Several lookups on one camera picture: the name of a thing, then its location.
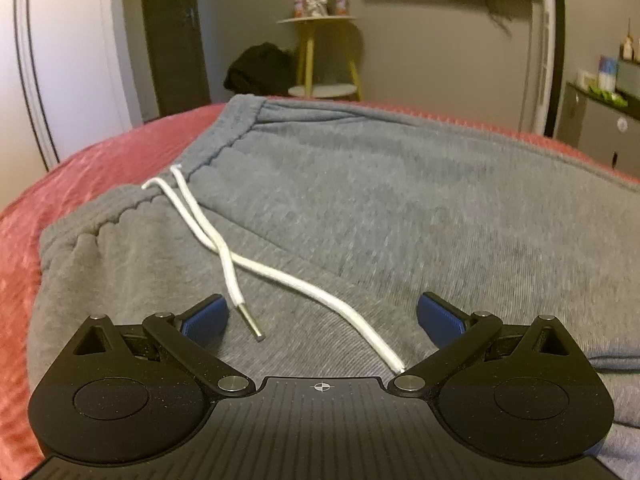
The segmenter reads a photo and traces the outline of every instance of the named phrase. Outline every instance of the wooden door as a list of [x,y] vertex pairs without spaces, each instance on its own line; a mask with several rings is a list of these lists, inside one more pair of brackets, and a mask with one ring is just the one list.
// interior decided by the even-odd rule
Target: wooden door
[[142,0],[142,4],[160,114],[210,104],[198,0]]

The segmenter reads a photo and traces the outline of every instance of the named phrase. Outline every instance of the white drawstring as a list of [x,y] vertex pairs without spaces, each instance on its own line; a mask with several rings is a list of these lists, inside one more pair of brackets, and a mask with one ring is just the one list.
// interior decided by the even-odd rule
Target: white drawstring
[[164,192],[167,198],[174,205],[178,213],[180,213],[180,216],[188,225],[189,229],[193,232],[196,238],[200,241],[200,243],[203,244],[206,248],[220,255],[223,272],[225,275],[226,288],[229,291],[231,301],[235,304],[236,307],[238,307],[243,317],[245,317],[245,314],[247,314],[249,318],[251,318],[250,314],[246,310],[244,297],[242,296],[242,292],[240,291],[240,287],[238,286],[238,280],[236,279],[236,272],[234,270],[233,264],[236,264],[243,269],[249,270],[252,273],[257,274],[258,276],[262,276],[273,282],[277,282],[289,288],[292,288],[293,290],[301,292],[312,300],[316,300],[319,303],[324,304],[324,306],[326,306],[328,309],[333,310],[334,312],[342,316],[342,318],[344,318],[348,323],[350,323],[350,325],[358,331],[358,333],[365,339],[365,341],[367,341],[367,343],[369,343],[369,345],[376,351],[380,358],[389,366],[393,373],[404,373],[406,366],[400,360],[398,355],[396,355],[396,353],[389,347],[389,345],[385,343],[385,341],[378,335],[378,333],[373,330],[369,323],[367,323],[366,320],[355,310],[353,310],[348,304],[346,304],[342,300],[339,300],[335,296],[332,296],[327,291],[322,290],[315,285],[311,285],[310,283],[304,282],[303,280],[299,280],[291,276],[290,274],[286,274],[280,270],[273,269],[258,262],[254,262],[253,260],[249,260],[243,256],[240,256],[239,254],[232,253],[229,250],[226,242],[224,241],[224,238],[218,231],[216,231],[213,225],[210,224],[206,216],[204,216],[204,213],[198,205],[197,200],[189,190],[189,187],[187,186],[187,183],[182,176],[182,173],[180,172],[179,166],[172,166],[171,172],[178,183],[180,192],[189,205],[189,208],[193,212],[195,219],[191,216],[189,211],[187,211],[187,208],[185,208],[185,206],[182,204],[176,192],[162,178],[152,178],[149,181],[145,182],[142,185],[142,188],[146,189],[151,184],[157,184],[162,189],[162,192]]

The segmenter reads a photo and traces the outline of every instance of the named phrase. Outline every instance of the black bag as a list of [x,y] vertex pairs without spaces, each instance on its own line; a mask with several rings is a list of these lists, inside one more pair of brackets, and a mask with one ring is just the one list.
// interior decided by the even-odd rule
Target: black bag
[[293,56],[273,43],[249,47],[229,67],[225,88],[236,94],[289,95],[295,83]]

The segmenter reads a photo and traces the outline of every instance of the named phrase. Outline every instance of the stool leg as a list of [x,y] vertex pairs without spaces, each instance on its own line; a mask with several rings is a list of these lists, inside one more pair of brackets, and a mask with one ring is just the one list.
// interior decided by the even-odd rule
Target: stool leg
[[360,86],[360,76],[358,75],[358,67],[353,55],[353,49],[351,48],[351,42],[349,41],[349,33],[346,26],[340,27],[342,33],[342,45],[344,47],[344,53],[349,64],[349,72],[351,73],[351,82],[356,87],[356,97],[358,101],[362,101],[362,87]]
[[306,25],[300,25],[300,42],[298,44],[298,71],[296,72],[296,85],[305,82],[305,58],[306,58]]
[[305,97],[311,97],[314,87],[314,49],[316,47],[316,24],[310,22],[306,30]]

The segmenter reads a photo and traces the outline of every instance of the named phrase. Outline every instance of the gray sweatpants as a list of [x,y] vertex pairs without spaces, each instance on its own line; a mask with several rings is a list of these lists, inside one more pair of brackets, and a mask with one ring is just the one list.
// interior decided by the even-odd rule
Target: gray sweatpants
[[[252,96],[234,98],[178,162],[231,250],[345,300],[408,365],[435,351],[415,319],[425,290],[506,323],[558,316],[614,399],[600,459],[640,479],[637,186],[472,128]],[[45,231],[41,256],[32,387],[91,313],[137,323],[226,294],[219,259],[155,187],[120,187],[82,206]],[[255,342],[233,313],[215,349],[233,367],[257,383],[269,375],[390,379],[335,314],[238,275],[268,337]]]

